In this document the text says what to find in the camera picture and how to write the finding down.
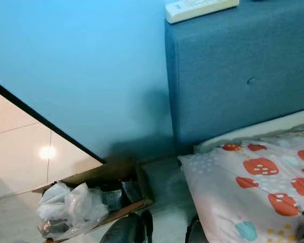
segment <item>remote control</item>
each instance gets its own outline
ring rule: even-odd
[[[239,0],[181,0],[166,5],[167,21],[172,24],[239,5]]]

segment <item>bedsheet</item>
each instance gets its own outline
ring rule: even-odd
[[[296,241],[304,225],[304,129],[179,159],[210,243]]]

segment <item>cardboard box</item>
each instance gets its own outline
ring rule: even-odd
[[[140,186],[143,199],[125,208],[122,208],[119,211],[109,214],[103,221],[99,223],[98,226],[96,226],[91,230],[93,231],[98,229],[104,224],[107,224],[115,219],[124,217],[131,212],[135,212],[143,208],[146,208],[154,203],[153,192],[149,186],[146,173],[142,170],[142,168],[139,165],[135,165],[132,159],[128,158],[125,160],[119,160],[116,162],[107,163],[105,165],[82,172],[80,174],[75,174],[73,176],[67,177],[61,181],[64,182],[67,186],[73,188],[86,182],[89,188],[93,188],[102,184],[116,182],[119,179],[125,179],[132,176],[136,176],[138,179],[138,183]],[[32,192],[43,194],[52,185],[54,184],[42,186],[40,188],[33,190]]]

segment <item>floor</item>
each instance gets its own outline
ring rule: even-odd
[[[143,165],[143,169],[156,199],[149,208],[154,220],[153,241],[184,243],[186,228],[196,210],[176,158],[148,163]],[[0,243],[43,242],[36,229],[39,200],[40,195],[31,192],[0,199]],[[66,242],[100,242],[111,224]]]
[[[0,95],[0,198],[100,165]]]

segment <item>bed frame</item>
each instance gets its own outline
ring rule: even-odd
[[[221,134],[304,110],[304,0],[165,24],[178,154]]]

